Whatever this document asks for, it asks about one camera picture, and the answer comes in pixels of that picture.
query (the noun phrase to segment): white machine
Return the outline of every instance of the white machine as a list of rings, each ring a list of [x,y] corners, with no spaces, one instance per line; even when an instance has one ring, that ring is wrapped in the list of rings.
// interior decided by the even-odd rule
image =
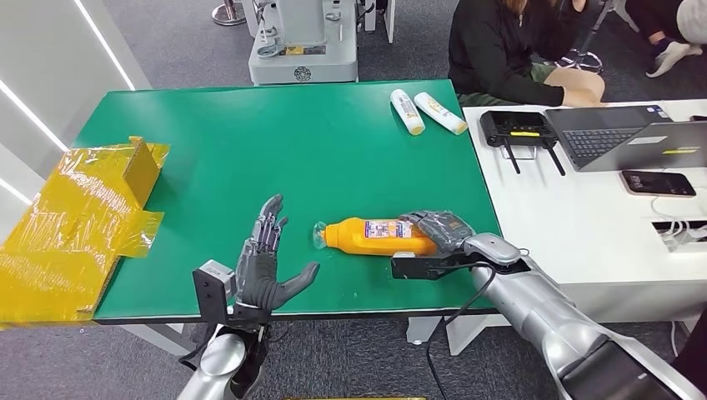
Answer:
[[[354,0],[259,3],[253,85],[358,81],[356,7]]]

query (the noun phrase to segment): white sticker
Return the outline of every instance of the white sticker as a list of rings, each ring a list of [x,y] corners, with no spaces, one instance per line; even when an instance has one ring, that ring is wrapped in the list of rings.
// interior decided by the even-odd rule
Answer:
[[[626,143],[626,144],[653,144],[660,143],[667,136],[651,136],[651,137],[637,137],[636,139]]]
[[[411,238],[413,224],[407,221],[366,221],[367,238]]]

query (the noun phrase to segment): yellow plastic wrap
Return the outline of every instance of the yellow plastic wrap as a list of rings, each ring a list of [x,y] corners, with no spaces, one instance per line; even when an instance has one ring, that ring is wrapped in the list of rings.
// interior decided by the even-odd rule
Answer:
[[[163,214],[143,207],[168,146],[130,140],[64,154],[0,247],[0,324],[90,320],[119,257],[147,254]]]

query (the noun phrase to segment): bottle cap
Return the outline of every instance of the bottle cap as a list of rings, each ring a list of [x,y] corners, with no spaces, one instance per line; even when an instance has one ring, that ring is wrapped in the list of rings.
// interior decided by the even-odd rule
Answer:
[[[326,238],[326,228],[327,224],[324,222],[317,222],[314,224],[314,230],[312,231],[312,241],[314,242],[314,247],[317,249],[322,249],[327,247]]]

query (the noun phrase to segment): black jacket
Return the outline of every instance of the black jacket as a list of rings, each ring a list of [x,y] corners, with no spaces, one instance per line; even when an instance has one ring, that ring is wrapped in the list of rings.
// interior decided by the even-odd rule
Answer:
[[[488,93],[515,103],[562,104],[563,88],[529,77],[530,55],[562,58],[577,37],[579,15],[571,2],[558,17],[548,0],[528,0],[521,20],[502,0],[460,0],[449,34],[454,90]]]

